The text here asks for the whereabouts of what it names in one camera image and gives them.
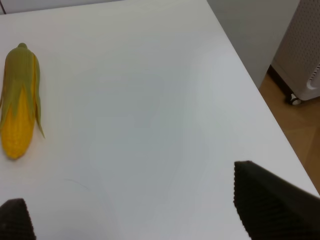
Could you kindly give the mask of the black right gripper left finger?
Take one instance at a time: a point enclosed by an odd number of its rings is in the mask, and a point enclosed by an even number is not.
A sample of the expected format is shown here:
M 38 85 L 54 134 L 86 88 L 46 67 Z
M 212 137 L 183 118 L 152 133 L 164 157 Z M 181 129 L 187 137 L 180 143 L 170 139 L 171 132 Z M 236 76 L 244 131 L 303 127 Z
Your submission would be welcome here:
M 32 220 L 23 198 L 9 199 L 0 206 L 0 239 L 36 239 Z

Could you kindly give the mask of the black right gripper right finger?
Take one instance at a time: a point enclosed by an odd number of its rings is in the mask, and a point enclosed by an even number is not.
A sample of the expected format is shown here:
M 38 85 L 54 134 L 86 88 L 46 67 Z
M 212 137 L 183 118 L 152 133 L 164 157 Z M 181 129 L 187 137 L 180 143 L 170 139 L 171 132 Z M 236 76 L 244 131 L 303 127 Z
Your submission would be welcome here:
M 318 240 L 320 199 L 252 161 L 234 163 L 233 203 L 252 240 Z

